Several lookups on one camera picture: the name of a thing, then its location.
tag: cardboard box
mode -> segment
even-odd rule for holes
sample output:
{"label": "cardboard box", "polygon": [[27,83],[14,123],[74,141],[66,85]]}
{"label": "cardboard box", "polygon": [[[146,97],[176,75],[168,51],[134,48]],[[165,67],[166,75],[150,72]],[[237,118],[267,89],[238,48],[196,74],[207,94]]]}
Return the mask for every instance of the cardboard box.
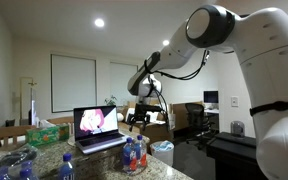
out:
{"label": "cardboard box", "polygon": [[68,138],[68,125],[58,125],[49,128],[36,128],[26,131],[26,140],[32,146],[39,146],[59,140],[66,140]]}

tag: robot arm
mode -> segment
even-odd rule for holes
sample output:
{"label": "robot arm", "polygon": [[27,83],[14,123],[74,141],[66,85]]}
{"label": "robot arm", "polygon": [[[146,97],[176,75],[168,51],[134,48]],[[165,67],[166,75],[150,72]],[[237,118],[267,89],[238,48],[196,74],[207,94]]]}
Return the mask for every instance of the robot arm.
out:
{"label": "robot arm", "polygon": [[130,93],[158,96],[151,88],[160,92],[160,83],[146,79],[156,70],[182,67],[196,48],[236,53],[251,100],[257,162],[269,179],[288,179],[288,16],[267,8],[241,18],[220,6],[202,6],[168,47],[145,61],[129,81]]}

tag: ceiling light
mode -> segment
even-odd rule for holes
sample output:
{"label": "ceiling light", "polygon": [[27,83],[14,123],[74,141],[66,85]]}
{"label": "ceiling light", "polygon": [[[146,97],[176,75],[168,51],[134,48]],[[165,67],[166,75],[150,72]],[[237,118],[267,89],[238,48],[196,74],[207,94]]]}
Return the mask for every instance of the ceiling light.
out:
{"label": "ceiling light", "polygon": [[164,40],[164,41],[163,41],[163,45],[164,45],[164,46],[167,46],[167,45],[169,45],[169,44],[170,44],[170,42],[169,42],[168,40]]}
{"label": "ceiling light", "polygon": [[96,19],[94,23],[97,27],[104,27],[104,24],[105,24],[103,19],[100,19],[100,18]]}

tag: wooden chair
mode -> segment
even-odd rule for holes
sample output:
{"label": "wooden chair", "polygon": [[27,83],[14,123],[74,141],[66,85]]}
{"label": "wooden chair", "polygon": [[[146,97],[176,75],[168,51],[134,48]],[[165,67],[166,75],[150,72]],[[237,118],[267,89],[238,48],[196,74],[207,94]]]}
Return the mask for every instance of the wooden chair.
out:
{"label": "wooden chair", "polygon": [[[17,144],[17,138],[19,136],[26,135],[26,130],[33,129],[35,126],[12,126],[12,127],[1,127],[0,128],[0,140],[3,140],[3,143],[0,143],[0,146],[8,146],[11,144]],[[9,138],[12,138],[12,143],[9,144]]]}
{"label": "wooden chair", "polygon": [[64,124],[64,123],[66,123],[69,125],[70,135],[74,134],[74,117],[73,116],[48,119],[47,121],[52,123],[52,124]]}

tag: granite countertop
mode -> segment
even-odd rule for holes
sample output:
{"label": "granite countertop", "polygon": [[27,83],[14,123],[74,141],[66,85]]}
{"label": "granite countertop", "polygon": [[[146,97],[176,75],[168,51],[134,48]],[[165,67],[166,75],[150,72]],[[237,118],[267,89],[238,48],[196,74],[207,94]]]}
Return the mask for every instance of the granite countertop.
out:
{"label": "granite countertop", "polygon": [[[126,129],[120,131],[132,138],[138,135]],[[55,179],[58,168],[62,164],[64,153],[72,154],[72,162],[75,165],[76,179],[191,179],[181,172],[173,169],[162,161],[147,156],[148,166],[143,170],[137,170],[133,175],[127,175],[122,171],[121,152],[124,144],[84,155],[75,146],[68,142],[55,142],[38,146],[40,156],[33,161],[33,170],[40,179]],[[0,148],[0,154],[8,151]]]}

